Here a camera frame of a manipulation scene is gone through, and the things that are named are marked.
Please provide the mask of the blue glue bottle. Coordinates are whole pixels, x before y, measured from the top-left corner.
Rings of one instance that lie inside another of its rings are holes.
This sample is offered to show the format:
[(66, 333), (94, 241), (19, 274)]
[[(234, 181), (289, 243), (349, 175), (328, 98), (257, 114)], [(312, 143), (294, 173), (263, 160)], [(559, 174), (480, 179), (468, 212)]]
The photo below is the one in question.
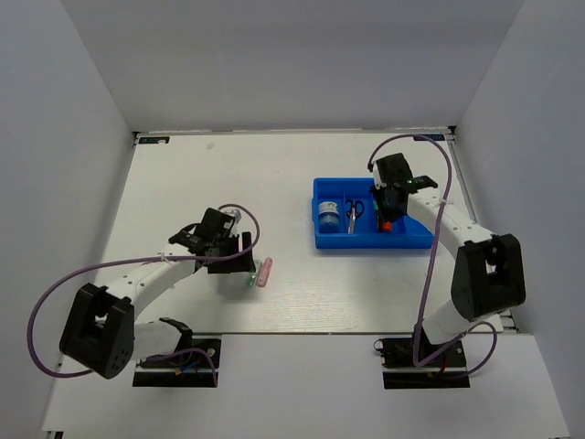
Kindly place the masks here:
[(340, 208), (333, 200), (322, 201), (318, 205), (318, 231), (323, 234), (338, 233), (341, 230)]

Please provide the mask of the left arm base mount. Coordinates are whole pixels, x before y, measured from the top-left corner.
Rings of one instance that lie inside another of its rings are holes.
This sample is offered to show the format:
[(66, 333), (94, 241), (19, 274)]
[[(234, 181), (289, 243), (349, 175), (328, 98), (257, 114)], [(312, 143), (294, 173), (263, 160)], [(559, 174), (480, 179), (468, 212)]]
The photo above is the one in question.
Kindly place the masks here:
[(215, 388), (219, 377), (222, 339), (194, 337), (189, 351), (164, 360), (141, 360), (134, 369), (135, 388)]

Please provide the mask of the green transparent eraser case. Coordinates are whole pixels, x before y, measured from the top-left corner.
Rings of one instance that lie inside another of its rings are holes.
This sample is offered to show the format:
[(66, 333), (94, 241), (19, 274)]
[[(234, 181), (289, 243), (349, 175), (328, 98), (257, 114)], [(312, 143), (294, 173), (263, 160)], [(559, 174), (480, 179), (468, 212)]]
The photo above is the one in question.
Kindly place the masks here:
[(259, 277), (261, 267), (262, 267), (262, 261), (255, 260), (254, 261), (254, 270), (252, 272), (250, 272), (250, 275), (248, 277), (248, 281), (247, 281), (248, 287), (253, 287), (257, 283), (257, 279)]

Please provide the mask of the pink eraser case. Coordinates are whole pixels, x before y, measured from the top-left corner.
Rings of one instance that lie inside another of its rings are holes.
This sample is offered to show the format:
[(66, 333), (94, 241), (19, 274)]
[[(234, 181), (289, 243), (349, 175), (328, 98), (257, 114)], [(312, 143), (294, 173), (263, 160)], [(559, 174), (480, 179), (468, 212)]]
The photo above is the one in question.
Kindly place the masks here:
[(265, 287), (269, 281), (269, 277), (271, 274), (271, 268), (273, 266), (273, 259), (271, 257), (267, 257), (261, 265), (261, 269), (259, 271), (256, 285), (258, 287)]

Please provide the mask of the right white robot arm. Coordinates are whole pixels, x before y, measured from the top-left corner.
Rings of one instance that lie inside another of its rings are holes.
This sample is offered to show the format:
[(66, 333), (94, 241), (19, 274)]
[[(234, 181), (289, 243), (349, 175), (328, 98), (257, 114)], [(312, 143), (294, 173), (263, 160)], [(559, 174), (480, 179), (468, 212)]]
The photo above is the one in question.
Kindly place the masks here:
[(449, 299), (432, 314), (420, 304), (412, 342), (415, 367), (436, 363), (470, 330), (526, 301), (521, 245), (514, 235), (498, 235), (457, 209), (449, 199), (451, 188), (414, 176), (403, 154), (371, 161), (367, 168), (379, 216), (416, 220), (433, 234), (431, 253), (443, 246), (454, 259)]

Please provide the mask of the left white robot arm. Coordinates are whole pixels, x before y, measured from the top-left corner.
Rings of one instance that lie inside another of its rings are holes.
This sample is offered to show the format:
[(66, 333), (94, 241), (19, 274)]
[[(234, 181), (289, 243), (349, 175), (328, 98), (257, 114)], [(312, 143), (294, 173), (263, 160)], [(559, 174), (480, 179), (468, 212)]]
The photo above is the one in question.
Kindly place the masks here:
[(233, 203), (209, 208), (201, 221), (180, 229), (159, 253), (137, 262), (121, 278), (84, 284), (75, 294), (60, 352), (104, 379), (116, 377), (134, 360), (182, 365), (193, 354), (207, 358), (205, 350), (194, 346), (188, 325), (168, 316), (147, 323), (137, 319), (157, 298), (201, 270), (253, 272), (252, 250), (260, 234), (237, 231), (247, 213)]

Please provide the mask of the black handled scissors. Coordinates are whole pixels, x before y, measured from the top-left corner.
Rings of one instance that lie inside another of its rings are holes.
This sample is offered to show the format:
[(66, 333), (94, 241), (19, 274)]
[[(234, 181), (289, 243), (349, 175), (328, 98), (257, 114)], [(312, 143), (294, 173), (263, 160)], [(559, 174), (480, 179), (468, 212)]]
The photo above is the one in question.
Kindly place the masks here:
[(365, 206), (362, 200), (346, 200), (346, 216), (348, 219), (347, 232), (353, 234), (356, 228), (356, 221), (363, 215)]

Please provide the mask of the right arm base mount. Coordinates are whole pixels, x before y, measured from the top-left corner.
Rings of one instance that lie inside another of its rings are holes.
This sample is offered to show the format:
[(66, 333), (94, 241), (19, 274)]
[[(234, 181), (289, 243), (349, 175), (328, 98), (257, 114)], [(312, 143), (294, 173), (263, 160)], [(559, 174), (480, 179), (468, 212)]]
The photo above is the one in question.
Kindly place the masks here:
[(425, 366), (413, 363), (412, 337), (378, 338), (374, 351), (381, 358), (385, 390), (446, 390), (471, 387), (463, 343), (458, 341)]

